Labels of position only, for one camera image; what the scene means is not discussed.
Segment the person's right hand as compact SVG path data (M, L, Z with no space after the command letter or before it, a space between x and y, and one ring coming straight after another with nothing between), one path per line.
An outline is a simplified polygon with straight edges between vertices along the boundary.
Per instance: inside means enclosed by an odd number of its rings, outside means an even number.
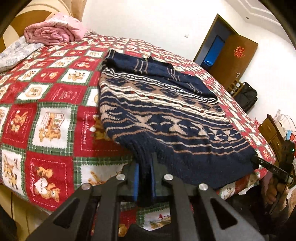
M266 204L275 205L273 213L280 212L284 210L287 206L287 196L289 189L286 185L282 183L276 183L277 179L273 176L269 180L267 191L264 197Z

